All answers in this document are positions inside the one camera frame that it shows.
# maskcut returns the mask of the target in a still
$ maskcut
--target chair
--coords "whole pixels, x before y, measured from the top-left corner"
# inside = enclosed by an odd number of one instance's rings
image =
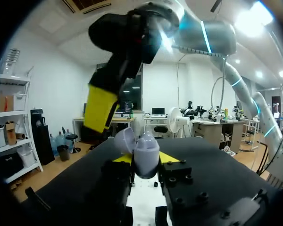
[[[248,130],[247,133],[249,134],[249,137],[251,137],[251,135],[255,134],[255,131],[253,130]],[[247,144],[251,145],[251,138],[249,141],[245,141]],[[254,152],[254,150],[250,149],[250,150],[246,150],[246,149],[241,149],[240,152]]]
[[[251,135],[255,134],[255,131],[253,130],[248,130],[247,133],[249,134],[250,140],[248,142],[246,142],[247,144],[251,145]]]
[[[167,133],[168,128],[166,126],[156,126],[154,127],[154,131],[158,133],[158,137],[155,137],[155,139],[163,139],[163,137],[160,137],[160,133]]]
[[[77,152],[81,151],[81,149],[79,147],[75,147],[75,143],[74,143],[75,139],[77,139],[76,134],[69,134],[69,135],[66,136],[66,140],[71,140],[72,146],[74,147],[72,149],[72,153],[77,153]]]

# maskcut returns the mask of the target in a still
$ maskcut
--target black table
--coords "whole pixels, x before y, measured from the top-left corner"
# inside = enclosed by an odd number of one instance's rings
[[[277,191],[256,173],[202,138],[157,141],[162,152],[191,165],[193,186],[209,194],[207,211],[195,216],[191,213],[191,221],[223,211],[242,197],[253,197],[261,188],[267,190],[269,199]],[[113,142],[113,139],[108,139],[36,192],[51,207],[65,211],[68,223],[78,222],[80,207],[99,178],[100,167],[105,161],[121,156]],[[35,213],[29,200],[23,202],[23,206]]]

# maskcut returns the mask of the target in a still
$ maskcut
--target computer monitor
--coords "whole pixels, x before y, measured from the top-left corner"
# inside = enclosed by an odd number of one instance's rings
[[[85,116],[85,110],[86,110],[86,103],[84,103],[83,116]]]
[[[152,114],[165,114],[165,108],[164,107],[153,107]]]
[[[240,101],[237,101],[237,107],[242,110],[242,105],[241,105],[241,102]]]
[[[131,114],[132,112],[132,102],[131,101],[121,101],[119,103],[119,108],[116,110],[116,113],[120,114]]]

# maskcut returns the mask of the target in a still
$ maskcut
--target door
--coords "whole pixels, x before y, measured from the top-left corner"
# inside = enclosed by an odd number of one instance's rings
[[[274,113],[277,113],[279,112],[280,115],[281,115],[281,98],[280,96],[275,96],[275,97],[272,97],[272,113],[274,115]]]

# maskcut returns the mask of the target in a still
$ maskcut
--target lab bench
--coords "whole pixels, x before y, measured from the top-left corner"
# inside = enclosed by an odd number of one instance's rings
[[[243,124],[244,121],[230,123],[221,122],[220,124],[196,122],[193,125],[192,134],[194,137],[203,137],[219,149],[223,149],[226,145],[228,145],[233,152],[238,153],[240,149]],[[229,140],[222,141],[221,133],[224,135],[225,133],[231,134],[232,136]]]

